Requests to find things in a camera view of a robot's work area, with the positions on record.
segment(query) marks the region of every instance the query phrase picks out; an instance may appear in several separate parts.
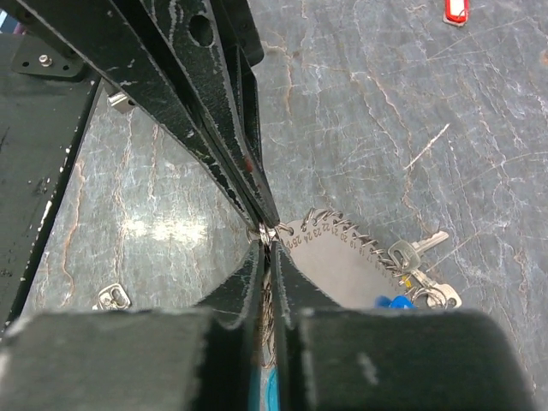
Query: red and white object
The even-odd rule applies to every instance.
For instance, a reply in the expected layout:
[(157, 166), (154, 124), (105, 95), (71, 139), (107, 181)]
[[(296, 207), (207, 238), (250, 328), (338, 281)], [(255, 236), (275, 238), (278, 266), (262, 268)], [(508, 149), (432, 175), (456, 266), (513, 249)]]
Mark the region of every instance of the red and white object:
[(462, 27), (468, 21), (468, 0), (445, 0), (444, 21)]

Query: bolt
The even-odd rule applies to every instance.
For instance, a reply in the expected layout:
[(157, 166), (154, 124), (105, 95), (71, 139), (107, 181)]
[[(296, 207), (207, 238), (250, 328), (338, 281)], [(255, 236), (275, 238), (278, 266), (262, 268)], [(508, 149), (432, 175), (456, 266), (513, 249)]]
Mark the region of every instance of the bolt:
[(42, 67), (50, 67), (53, 63), (53, 60), (51, 60), (51, 57), (49, 57), (47, 54), (43, 54), (38, 58), (38, 61), (40, 64), (42, 64)]

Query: marble surface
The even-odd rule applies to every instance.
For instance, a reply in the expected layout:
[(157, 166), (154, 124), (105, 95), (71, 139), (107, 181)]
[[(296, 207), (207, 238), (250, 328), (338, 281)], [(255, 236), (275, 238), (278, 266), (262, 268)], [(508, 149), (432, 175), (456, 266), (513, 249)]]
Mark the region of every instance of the marble surface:
[[(447, 230), (428, 273), (503, 327), (547, 409), (548, 3), (476, 0), (461, 29), (443, 1), (250, 5), (282, 220), (335, 208), (384, 245)], [(101, 98), (26, 313), (89, 310), (116, 281), (135, 307), (192, 305), (246, 245), (191, 157)]]

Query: key head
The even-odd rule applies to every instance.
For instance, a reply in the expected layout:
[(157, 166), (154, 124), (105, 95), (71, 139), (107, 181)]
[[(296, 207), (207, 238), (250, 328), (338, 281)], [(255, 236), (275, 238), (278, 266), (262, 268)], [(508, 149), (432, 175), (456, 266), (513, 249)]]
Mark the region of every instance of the key head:
[(431, 292), (434, 295), (428, 295), (428, 298), (426, 298), (426, 304), (430, 308), (439, 307), (440, 301), (443, 303), (447, 301), (448, 308), (458, 308), (462, 305), (461, 297), (448, 284), (438, 284), (436, 288), (431, 289)]
[(388, 249), (388, 255), (402, 271), (409, 272), (420, 267), (420, 256), (414, 247), (405, 240), (396, 241)]

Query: blue object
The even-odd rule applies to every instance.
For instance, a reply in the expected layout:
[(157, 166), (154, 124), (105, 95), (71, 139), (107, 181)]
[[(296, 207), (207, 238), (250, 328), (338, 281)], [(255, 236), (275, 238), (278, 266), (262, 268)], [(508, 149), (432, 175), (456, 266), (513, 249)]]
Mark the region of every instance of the blue object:
[(409, 309), (415, 308), (414, 304), (405, 295), (398, 295), (394, 300), (381, 295), (375, 300), (376, 308), (400, 308)]
[(277, 398), (277, 371), (272, 368), (271, 374), (266, 381), (266, 411), (279, 411), (280, 402)]

